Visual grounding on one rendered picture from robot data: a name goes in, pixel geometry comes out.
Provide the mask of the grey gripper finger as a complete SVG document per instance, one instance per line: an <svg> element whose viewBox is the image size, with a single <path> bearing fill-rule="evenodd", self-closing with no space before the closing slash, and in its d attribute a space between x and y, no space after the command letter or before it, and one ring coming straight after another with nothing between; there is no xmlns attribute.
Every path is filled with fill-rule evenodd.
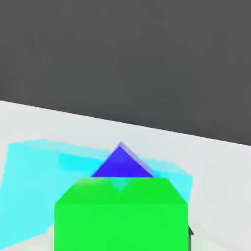
<svg viewBox="0 0 251 251"><path fill-rule="evenodd" d="M194 235L192 229L189 227L189 243L188 243L188 251L192 251L192 236Z"/></svg>

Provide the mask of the small green cube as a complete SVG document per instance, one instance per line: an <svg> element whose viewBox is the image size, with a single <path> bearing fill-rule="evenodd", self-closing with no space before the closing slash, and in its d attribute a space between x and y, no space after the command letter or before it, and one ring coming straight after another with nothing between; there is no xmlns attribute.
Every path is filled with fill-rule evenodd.
<svg viewBox="0 0 251 251"><path fill-rule="evenodd" d="M83 178L55 204L54 251L188 250L188 204L166 178Z"/></svg>

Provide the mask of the small blue cube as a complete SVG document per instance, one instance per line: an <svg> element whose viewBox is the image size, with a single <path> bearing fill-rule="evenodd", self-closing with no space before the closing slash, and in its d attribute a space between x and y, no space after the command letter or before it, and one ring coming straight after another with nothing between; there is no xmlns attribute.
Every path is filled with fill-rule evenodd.
<svg viewBox="0 0 251 251"><path fill-rule="evenodd" d="M92 177L154 177L154 172L120 142Z"/></svg>

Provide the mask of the large cyan box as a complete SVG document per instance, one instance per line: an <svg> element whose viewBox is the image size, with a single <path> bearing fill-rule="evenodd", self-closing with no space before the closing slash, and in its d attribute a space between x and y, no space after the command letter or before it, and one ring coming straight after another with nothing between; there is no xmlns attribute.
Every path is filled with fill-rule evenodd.
<svg viewBox="0 0 251 251"><path fill-rule="evenodd" d="M54 228L58 200L79 180L96 178L112 152L48 140L10 144L0 187L0 250ZM189 204L191 175L174 163L140 159Z"/></svg>

